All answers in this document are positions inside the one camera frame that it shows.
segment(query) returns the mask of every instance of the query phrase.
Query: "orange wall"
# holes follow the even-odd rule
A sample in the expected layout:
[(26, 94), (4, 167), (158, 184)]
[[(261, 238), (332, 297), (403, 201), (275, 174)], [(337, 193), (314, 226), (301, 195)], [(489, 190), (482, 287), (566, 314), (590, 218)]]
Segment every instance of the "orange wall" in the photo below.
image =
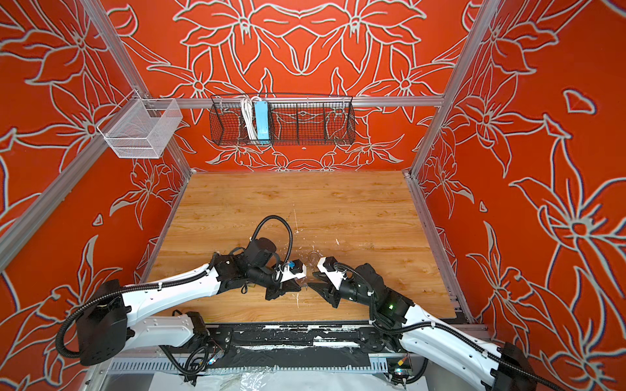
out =
[(419, 173), (473, 315), (566, 388), (626, 383), (626, 9), (504, 1)]
[[(2, 235), (130, 88), (73, 0), (2, 2), (0, 75)], [(168, 152), (105, 151), (1, 273), (0, 390), (79, 388), (86, 368), (57, 356), (58, 326), (106, 279), (138, 281), (181, 185)]]
[(74, 1), (0, 9), (0, 235), (96, 136), (130, 92)]
[[(103, 4), (152, 95), (177, 98), (441, 94), (480, 6), (475, 0)], [(188, 127), (177, 141), (198, 171), (400, 170), (411, 165), (434, 114), (434, 108), (357, 110), (356, 144), (302, 148), (216, 146), (207, 111), (185, 111)]]

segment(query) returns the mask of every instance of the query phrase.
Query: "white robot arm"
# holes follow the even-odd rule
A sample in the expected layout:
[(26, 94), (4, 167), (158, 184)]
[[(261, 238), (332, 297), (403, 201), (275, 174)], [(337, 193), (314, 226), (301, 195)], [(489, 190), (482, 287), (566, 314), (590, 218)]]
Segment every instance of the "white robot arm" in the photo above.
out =
[[(260, 229), (271, 219), (282, 222), (289, 232), (284, 262), (269, 239), (257, 239)], [(272, 215), (259, 223), (246, 248), (236, 248), (228, 255), (214, 253), (210, 263), (189, 272), (124, 287), (118, 280), (107, 281), (87, 303), (67, 317), (56, 335), (56, 349), (64, 357), (80, 358), (83, 365), (94, 365), (124, 349), (144, 346), (159, 345), (167, 355), (168, 346), (182, 346), (194, 335), (205, 338), (204, 321), (197, 313), (177, 317), (152, 315), (196, 298), (236, 288), (243, 291), (248, 283), (265, 287), (266, 300), (286, 292), (299, 292), (301, 287), (295, 280), (306, 276), (307, 270), (300, 260), (288, 260), (292, 245), (289, 224)], [(268, 267), (271, 258), (275, 258), (276, 263)], [(65, 345), (65, 334), (74, 321), (78, 352)]]
[[(289, 232), (289, 246), (281, 262), (276, 246), (266, 238), (257, 239), (263, 224), (281, 221)], [(266, 288), (266, 300), (286, 292), (299, 292), (295, 281), (306, 276), (306, 267), (299, 260), (288, 261), (293, 235), (287, 222), (279, 216), (268, 216), (258, 225), (246, 248), (236, 248), (228, 255), (214, 253), (210, 263), (194, 270), (159, 281), (121, 287), (118, 280), (107, 281), (90, 300), (67, 317), (57, 333), (55, 344), (60, 355), (80, 358), (83, 365), (94, 365), (129, 348), (158, 345), (182, 374), (194, 376), (211, 364), (211, 336), (200, 314), (188, 312), (172, 317), (154, 314), (200, 297), (218, 295), (227, 290), (247, 289), (248, 283)], [(267, 267), (276, 258), (273, 267)], [(320, 259), (321, 280), (309, 283), (333, 307), (347, 299), (365, 304), (370, 309), (370, 323), (385, 338), (408, 352), (432, 360), (461, 377), (476, 390), (533, 391), (537, 382), (555, 390), (559, 386), (541, 378), (516, 346), (504, 348), (461, 332), (424, 311), (402, 294), (385, 286), (382, 277), (369, 264), (351, 268), (334, 257)], [(65, 345), (65, 334), (76, 322), (78, 351)], [(192, 352), (190, 358), (204, 352), (202, 365), (190, 370), (173, 358), (170, 348), (183, 347)], [(407, 378), (392, 378), (397, 383)]]
[(535, 375), (518, 347), (507, 343), (500, 348), (437, 319), (385, 286), (369, 264), (351, 268), (329, 256), (321, 258), (317, 267), (319, 272), (313, 275), (322, 282), (308, 286), (333, 307), (337, 308), (342, 298), (369, 305), (370, 323), (382, 335), (399, 338), (402, 348), (444, 367), (476, 390), (535, 390), (537, 382), (562, 390)]

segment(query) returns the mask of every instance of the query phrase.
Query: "black cable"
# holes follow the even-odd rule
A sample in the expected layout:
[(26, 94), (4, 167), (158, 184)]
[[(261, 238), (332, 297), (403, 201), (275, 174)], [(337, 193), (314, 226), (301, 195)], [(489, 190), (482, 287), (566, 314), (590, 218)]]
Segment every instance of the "black cable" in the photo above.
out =
[[(194, 356), (196, 354), (198, 354), (199, 352), (201, 352), (202, 350), (204, 350), (204, 357), (202, 357), (202, 361), (200, 361), (200, 363), (198, 364), (198, 368), (191, 370), (189, 369), (189, 367), (191, 366), (192, 362), (194, 362), (196, 359), (198, 359), (199, 357), (195, 357)], [(189, 357), (187, 357), (187, 361), (185, 362), (185, 370), (189, 371), (189, 372), (195, 372), (194, 375), (197, 375), (198, 373), (202, 372), (203, 370), (206, 369), (206, 367), (208, 362), (208, 346), (207, 345), (202, 345), (201, 347), (197, 348), (196, 350), (194, 350)], [(189, 381), (190, 379), (188, 378), (188, 376), (190, 375), (185, 375), (185, 380)]]
[[(413, 330), (417, 330), (419, 328), (426, 328), (426, 327), (432, 327), (433, 323), (432, 322), (418, 322), (415, 323), (414, 325), (411, 326), (407, 326), (407, 327), (402, 327), (402, 328), (395, 328), (395, 329), (388, 329), (388, 328), (384, 328), (379, 326), (378, 324), (374, 323), (374, 328), (378, 331), (380, 331), (381, 333), (385, 333), (385, 334), (389, 334), (389, 335), (399, 335), (402, 333), (406, 333), (409, 331), (413, 331)], [(457, 331), (456, 329), (445, 325), (443, 323), (438, 323), (435, 322), (434, 323), (434, 327), (438, 328), (440, 330), (444, 330), (445, 332), (448, 332), (452, 335), (454, 335), (456, 338), (460, 339), (461, 341), (463, 341), (464, 343), (466, 343), (467, 345), (469, 345), (471, 348), (473, 348), (474, 350), (476, 350), (478, 353), (482, 354), (485, 351), (485, 348), (481, 347), (480, 345), (478, 345), (477, 343), (475, 343), (474, 341), (470, 340), (468, 337), (465, 337), (463, 334), (461, 334), (459, 331)], [(541, 383), (547, 387), (552, 388), (553, 390), (556, 391), (565, 391), (565, 389), (561, 388), (559, 385), (549, 381), (546, 378), (543, 378), (541, 376), (537, 376), (534, 373), (530, 373), (527, 372), (525, 370), (523, 370), (522, 368), (518, 367), (517, 365), (513, 365), (508, 363), (507, 361), (503, 360), (502, 358), (496, 356), (495, 354), (487, 351), (487, 357), (492, 359), (493, 361), (497, 362), (498, 364), (502, 364), (502, 366), (505, 366), (509, 369), (511, 369), (514, 372), (517, 372), (518, 374), (532, 379), (534, 381), (536, 381), (537, 383)]]
[(415, 376), (411, 377), (410, 379), (407, 379), (406, 383), (411, 384), (411, 383), (417, 382), (419, 378), (424, 376), (424, 372), (426, 372), (427, 366), (428, 366), (428, 359), (424, 357), (424, 362), (422, 363), (422, 367), (419, 369), (419, 372), (416, 373)]
[(274, 258), (276, 258), (276, 265), (274, 265), (274, 271), (276, 273), (274, 273), (274, 275), (272, 276), (272, 279), (274, 280), (274, 282), (278, 282), (278, 281), (282, 280), (282, 265), (283, 265), (283, 263), (280, 261), (280, 255), (278, 255), (277, 253), (272, 253), (272, 256)]
[(213, 268), (218, 256), (220, 256), (219, 253), (213, 253), (213, 256), (211, 256), (211, 262), (208, 263), (208, 268), (207, 268), (208, 270), (211, 270)]
[(200, 278), (204, 277), (205, 275), (207, 275), (207, 271), (204, 270), (199, 274), (196, 274), (195, 276), (192, 277), (187, 277), (187, 278), (181, 278), (180, 280), (174, 280), (174, 281), (164, 281), (162, 283), (158, 283), (158, 282), (151, 282), (151, 283), (145, 283), (145, 284), (138, 284), (138, 285), (129, 285), (127, 287), (121, 287), (120, 289), (117, 289), (113, 292), (109, 292), (105, 295), (102, 295), (100, 297), (96, 297), (96, 298), (92, 298), (91, 300), (89, 300), (88, 302), (86, 302), (85, 304), (83, 304), (82, 306), (78, 307), (78, 309), (76, 311), (74, 311), (70, 316), (68, 316), (65, 319), (65, 322), (63, 322), (63, 324), (61, 324), (61, 327), (59, 328), (59, 331), (56, 333), (56, 338), (54, 339), (54, 345), (56, 347), (57, 352), (62, 355), (63, 357), (67, 357), (67, 358), (78, 358), (80, 357), (80, 353), (79, 352), (74, 352), (72, 350), (69, 350), (65, 347), (65, 333), (68, 331), (69, 327), (71, 326), (71, 324), (83, 313), (85, 312), (85, 310), (89, 307), (91, 307), (92, 305), (102, 301), (102, 300), (106, 300), (108, 298), (111, 297), (115, 297), (117, 295), (120, 295), (122, 293), (128, 293), (128, 292), (136, 292), (139, 290), (154, 290), (154, 289), (160, 289), (160, 288), (170, 288), (170, 287), (176, 287), (178, 285), (183, 285), (186, 283), (190, 283), (190, 282), (194, 282), (195, 280), (199, 280)]
[(291, 255), (291, 248), (294, 245), (294, 233), (291, 232), (291, 227), (289, 226), (287, 221), (285, 219), (283, 219), (282, 217), (276, 216), (276, 215), (266, 216), (263, 220), (261, 220), (259, 225), (257, 225), (257, 229), (254, 230), (254, 233), (252, 234), (252, 238), (250, 238), (250, 241), (255, 240), (257, 238), (257, 235), (259, 234), (259, 231), (261, 230), (261, 228), (263, 228), (265, 223), (267, 223), (269, 220), (278, 220), (278, 221), (280, 221), (285, 226), (285, 228), (287, 229), (287, 232), (289, 232), (289, 246), (287, 247), (287, 254), (285, 255), (285, 260), (283, 261), (283, 263), (287, 263), (287, 261), (289, 261), (289, 255)]
[[(367, 282), (367, 280), (365, 280), (365, 278), (363, 278), (363, 276), (360, 275), (355, 269), (353, 269), (350, 266), (345, 265), (343, 263), (339, 263), (339, 262), (335, 263), (334, 267), (335, 267), (335, 270), (338, 270), (340, 272), (341, 271), (346, 271), (346, 270), (349, 271), (349, 272), (352, 272), (353, 275), (358, 276), (366, 284), (367, 289), (370, 292), (373, 291), (372, 287)], [(433, 323), (431, 321), (428, 321), (428, 322), (418, 322), (418, 323), (415, 323), (415, 324), (410, 325), (410, 326), (405, 326), (405, 327), (401, 327), (401, 328), (394, 328), (394, 329), (385, 328), (385, 327), (382, 327), (382, 326), (378, 325), (376, 323), (377, 319), (376, 319), (376, 299), (375, 299), (375, 296), (376, 296), (376, 292), (374, 292), (371, 295), (371, 299), (370, 299), (370, 302), (369, 302), (369, 319), (373, 321), (372, 325), (374, 326), (374, 328), (376, 330), (380, 331), (381, 333), (385, 333), (385, 334), (388, 334), (388, 335), (400, 335), (402, 333), (406, 333), (406, 332), (410, 332), (410, 331), (413, 331), (413, 330), (417, 330), (419, 328), (426, 328), (426, 327), (432, 327), (433, 326)], [(482, 354), (485, 351), (485, 349), (483, 347), (481, 347), (477, 343), (474, 343), (474, 341), (472, 341), (469, 338), (465, 337), (463, 334), (459, 333), (459, 331), (457, 331), (455, 328), (452, 328), (450, 326), (447, 326), (447, 325), (445, 325), (443, 323), (438, 323), (438, 322), (434, 323), (434, 327), (438, 328), (440, 330), (444, 330), (445, 332), (448, 332), (448, 333), (454, 335), (456, 338), (460, 339), (461, 341), (463, 341), (464, 343), (469, 345), (471, 348), (473, 348), (474, 350), (476, 350), (480, 354)], [(507, 361), (504, 361), (502, 358), (499, 358), (498, 356), (496, 356), (495, 354), (493, 354), (491, 352), (487, 352), (487, 357), (492, 359), (493, 361), (497, 362), (498, 364), (502, 364), (503, 366), (511, 369), (512, 371), (517, 372), (518, 374), (520, 374), (520, 375), (522, 375), (522, 376), (524, 376), (526, 378), (530, 378), (530, 379), (532, 379), (532, 380), (534, 380), (534, 381), (536, 381), (538, 383), (541, 383), (541, 384), (543, 384), (543, 385), (545, 385), (547, 387), (550, 387), (553, 390), (565, 391), (558, 384), (555, 384), (555, 383), (553, 383), (553, 382), (549, 381), (548, 379), (543, 378), (541, 376), (537, 376), (534, 373), (527, 372), (527, 371), (523, 370), (522, 368), (518, 367), (517, 365), (510, 364)]]
[[(199, 365), (198, 368), (194, 369), (194, 370), (189, 370), (186, 369), (185, 367), (183, 367), (182, 365), (180, 365), (180, 363), (178, 362), (177, 359), (174, 358), (174, 356), (172, 355), (172, 353), (170, 352), (170, 348), (168, 348), (165, 345), (159, 345), (159, 347), (161, 348), (161, 350), (163, 350), (163, 353), (165, 354), (165, 356), (167, 357), (167, 359), (172, 363), (172, 365), (174, 365), (174, 367), (176, 368), (176, 370), (178, 370), (180, 373), (182, 373), (183, 375), (189, 375), (189, 376), (193, 376), (193, 375), (197, 375), (198, 373), (200, 373), (202, 371), (202, 368), (204, 367), (204, 365)], [(192, 355), (189, 356), (189, 358), (187, 359), (187, 362), (191, 362), (189, 361), (190, 358), (193, 357), (193, 354), (196, 354), (197, 352), (200, 351), (200, 348), (196, 349), (194, 351), (194, 353), (192, 353)], [(208, 349), (205, 349), (205, 353), (204, 353), (205, 359), (204, 361), (207, 362), (208, 360)]]

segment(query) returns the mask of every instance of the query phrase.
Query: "white cable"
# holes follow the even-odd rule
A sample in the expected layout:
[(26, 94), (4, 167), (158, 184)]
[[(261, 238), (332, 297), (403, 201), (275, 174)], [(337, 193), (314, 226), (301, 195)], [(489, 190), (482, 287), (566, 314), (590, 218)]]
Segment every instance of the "white cable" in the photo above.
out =
[(245, 127), (248, 130), (248, 138), (250, 138), (250, 140), (257, 139), (257, 130), (254, 128), (254, 124), (252, 123), (252, 101), (254, 99), (259, 101), (262, 100), (258, 96), (253, 96), (252, 99), (241, 99), (241, 114), (244, 116)]

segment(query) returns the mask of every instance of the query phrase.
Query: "wood grain surface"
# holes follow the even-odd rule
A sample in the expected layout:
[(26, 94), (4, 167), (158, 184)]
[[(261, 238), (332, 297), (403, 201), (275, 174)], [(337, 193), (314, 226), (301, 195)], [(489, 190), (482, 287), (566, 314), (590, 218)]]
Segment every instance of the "wood grain surface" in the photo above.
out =
[[(385, 284), (439, 318), (454, 317), (402, 173), (202, 173), (192, 176), (149, 281), (209, 262), (214, 251), (246, 246), (259, 221), (284, 217), (294, 232), (290, 259), (307, 265), (322, 256), (356, 267), (368, 262)], [(288, 235), (272, 220), (261, 230), (284, 257)], [(265, 289), (231, 290), (177, 307), (207, 323), (365, 320), (367, 307), (342, 300), (332, 308), (311, 289), (265, 300)], [(171, 310), (162, 315), (171, 315)]]

